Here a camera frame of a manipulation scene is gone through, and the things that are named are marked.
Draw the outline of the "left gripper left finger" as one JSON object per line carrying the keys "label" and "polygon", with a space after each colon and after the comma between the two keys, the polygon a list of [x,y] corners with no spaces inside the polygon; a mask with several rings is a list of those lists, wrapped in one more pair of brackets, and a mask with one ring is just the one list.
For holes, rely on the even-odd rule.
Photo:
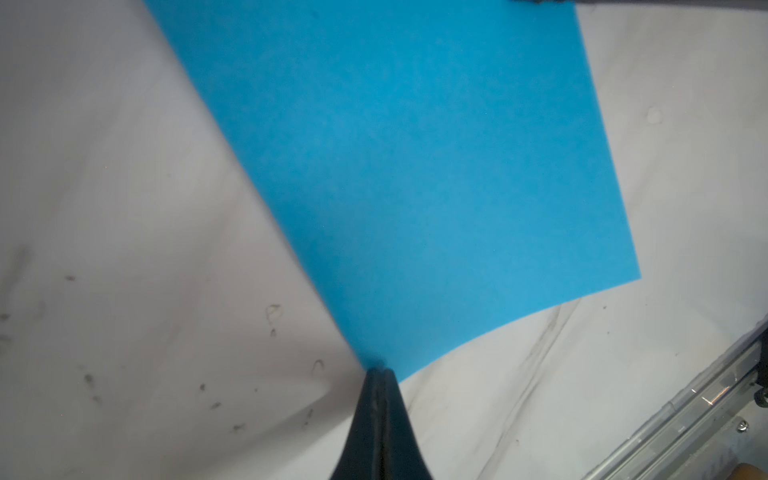
{"label": "left gripper left finger", "polygon": [[381,370],[366,373],[347,439],[331,480],[378,479],[381,473]]}

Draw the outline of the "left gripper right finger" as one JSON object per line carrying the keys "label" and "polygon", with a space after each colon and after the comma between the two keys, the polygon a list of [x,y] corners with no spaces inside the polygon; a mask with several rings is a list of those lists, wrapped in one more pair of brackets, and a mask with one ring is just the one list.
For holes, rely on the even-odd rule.
{"label": "left gripper right finger", "polygon": [[380,479],[430,480],[398,381],[391,369],[381,371],[379,391]]}

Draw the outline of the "blue square paper sheet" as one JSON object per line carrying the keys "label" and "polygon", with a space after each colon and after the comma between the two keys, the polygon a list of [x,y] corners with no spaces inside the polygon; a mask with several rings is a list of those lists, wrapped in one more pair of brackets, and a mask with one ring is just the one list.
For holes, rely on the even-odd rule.
{"label": "blue square paper sheet", "polygon": [[365,367],[639,279],[574,4],[147,7]]}

